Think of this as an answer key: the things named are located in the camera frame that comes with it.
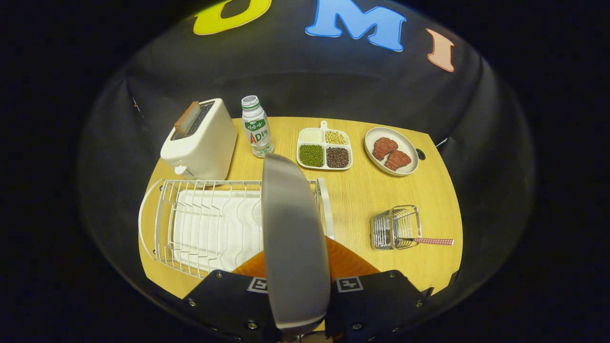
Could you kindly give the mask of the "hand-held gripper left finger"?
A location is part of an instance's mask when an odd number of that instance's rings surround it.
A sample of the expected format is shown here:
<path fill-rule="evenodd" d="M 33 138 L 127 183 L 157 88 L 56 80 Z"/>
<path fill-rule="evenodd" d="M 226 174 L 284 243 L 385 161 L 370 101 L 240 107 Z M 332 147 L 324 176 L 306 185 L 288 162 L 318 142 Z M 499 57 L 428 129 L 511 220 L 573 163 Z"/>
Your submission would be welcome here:
<path fill-rule="evenodd" d="M 232 343 L 278 343 L 259 252 L 234 272 L 213 270 L 183 299 L 183 312 Z"/>

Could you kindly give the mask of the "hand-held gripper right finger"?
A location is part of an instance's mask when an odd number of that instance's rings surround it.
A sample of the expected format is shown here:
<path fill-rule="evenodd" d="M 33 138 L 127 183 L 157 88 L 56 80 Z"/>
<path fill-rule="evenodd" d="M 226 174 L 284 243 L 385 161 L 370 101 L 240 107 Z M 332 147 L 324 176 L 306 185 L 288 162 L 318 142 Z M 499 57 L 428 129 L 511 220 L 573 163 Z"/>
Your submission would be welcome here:
<path fill-rule="evenodd" d="M 433 293 L 420 290 L 400 271 L 380 272 L 333 239 L 326 238 L 331 295 L 325 334 L 334 343 L 389 343 L 420 320 Z"/>

